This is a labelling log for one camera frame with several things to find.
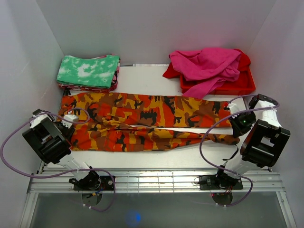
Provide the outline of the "orange camouflage trousers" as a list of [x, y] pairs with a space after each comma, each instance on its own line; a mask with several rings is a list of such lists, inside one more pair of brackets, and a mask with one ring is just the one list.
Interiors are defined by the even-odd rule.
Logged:
[[192, 133], [229, 115], [227, 103], [183, 96], [80, 93], [64, 96], [58, 114], [80, 120], [71, 138], [74, 151], [167, 151], [201, 140], [236, 145], [229, 134]]

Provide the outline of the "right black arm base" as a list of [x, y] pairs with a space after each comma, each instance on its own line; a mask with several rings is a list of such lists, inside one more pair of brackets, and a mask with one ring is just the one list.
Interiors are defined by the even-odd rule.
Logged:
[[194, 179], [194, 184], [199, 185], [200, 190], [242, 190], [241, 179], [222, 178], [217, 174], [200, 175]]

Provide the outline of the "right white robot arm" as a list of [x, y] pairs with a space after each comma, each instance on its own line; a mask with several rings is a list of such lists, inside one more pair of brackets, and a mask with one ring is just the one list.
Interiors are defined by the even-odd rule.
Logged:
[[275, 99], [262, 94], [252, 97], [250, 110], [245, 113], [240, 114], [235, 104], [228, 104], [233, 136], [246, 134], [247, 137], [239, 151], [218, 170], [214, 177], [217, 187], [234, 187], [240, 184], [240, 176], [247, 171], [275, 165], [290, 138], [290, 131], [278, 121], [277, 106]]

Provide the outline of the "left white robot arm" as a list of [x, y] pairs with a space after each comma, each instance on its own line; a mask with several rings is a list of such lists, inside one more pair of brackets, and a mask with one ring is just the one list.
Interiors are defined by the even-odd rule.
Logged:
[[75, 132], [74, 123], [78, 116], [69, 112], [64, 119], [56, 121], [50, 112], [37, 109], [33, 112], [29, 129], [22, 136], [38, 157], [46, 164], [58, 164], [72, 172], [74, 178], [69, 180], [82, 190], [97, 190], [101, 179], [96, 171], [91, 170], [85, 162], [77, 161], [70, 150], [71, 138]]

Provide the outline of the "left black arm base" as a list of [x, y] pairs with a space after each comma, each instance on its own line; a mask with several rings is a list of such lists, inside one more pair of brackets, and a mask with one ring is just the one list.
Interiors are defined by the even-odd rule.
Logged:
[[98, 183], [100, 183], [99, 187], [93, 187], [93, 188], [88, 188], [88, 187], [79, 187], [77, 185], [73, 185], [73, 190], [76, 191], [98, 191], [98, 190], [106, 190], [106, 191], [113, 191], [114, 190], [114, 182], [111, 179], [110, 176], [108, 175], [101, 175], [99, 177], [100, 181]]

